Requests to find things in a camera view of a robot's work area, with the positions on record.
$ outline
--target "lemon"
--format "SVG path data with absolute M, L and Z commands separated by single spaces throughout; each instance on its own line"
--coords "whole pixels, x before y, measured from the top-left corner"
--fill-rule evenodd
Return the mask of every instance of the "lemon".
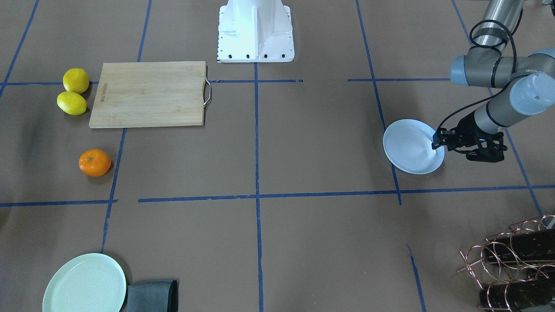
M 72 68 L 65 72 L 63 78 L 66 91 L 83 93 L 89 88 L 89 75 L 83 68 Z
M 60 93 L 57 102 L 58 106 L 70 115 L 81 115 L 87 110 L 87 101 L 75 92 Z

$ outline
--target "light blue joint cap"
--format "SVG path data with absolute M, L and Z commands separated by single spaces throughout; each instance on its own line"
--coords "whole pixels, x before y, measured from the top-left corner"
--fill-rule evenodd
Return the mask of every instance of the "light blue joint cap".
M 546 73 L 528 75 L 513 85 L 509 101 L 523 115 L 540 114 L 555 104 L 555 79 Z
M 468 81 L 466 80 L 464 56 L 459 56 L 453 61 L 449 77 L 451 78 L 452 83 L 461 84 L 468 87 Z
M 535 51 L 534 53 L 532 53 L 532 55 L 534 54 L 547 54 L 552 58 L 555 58 L 555 49 L 553 48 L 545 48 L 545 49 L 540 49 L 538 51 Z

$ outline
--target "dark gray towel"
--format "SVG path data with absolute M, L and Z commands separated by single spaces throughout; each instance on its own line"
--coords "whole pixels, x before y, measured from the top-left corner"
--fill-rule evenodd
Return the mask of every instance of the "dark gray towel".
M 127 312 L 177 312 L 177 281 L 151 280 L 127 287 Z

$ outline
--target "light blue plate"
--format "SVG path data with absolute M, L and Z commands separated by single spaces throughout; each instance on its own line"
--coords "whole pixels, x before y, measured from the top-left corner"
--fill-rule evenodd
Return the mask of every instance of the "light blue plate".
M 435 133 L 429 125 L 414 119 L 392 123 L 384 133 L 384 150 L 397 168 L 413 174 L 427 174 L 441 166 L 444 147 L 432 149 Z
M 127 284 L 122 268 L 103 254 L 84 254 L 64 264 L 48 283 L 43 312 L 118 312 Z

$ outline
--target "metal handle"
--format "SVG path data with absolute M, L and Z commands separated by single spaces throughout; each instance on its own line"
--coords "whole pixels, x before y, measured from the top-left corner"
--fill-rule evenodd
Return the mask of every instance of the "metal handle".
M 206 79 L 206 77 L 204 78 L 204 81 L 206 81 L 206 83 L 208 84 L 208 87 L 210 88 L 208 90 L 208 99 L 204 101 L 204 108 L 206 108 L 206 106 L 208 106 L 208 103 L 212 100 L 212 85 L 210 84 L 210 82 L 208 81 L 208 79 Z

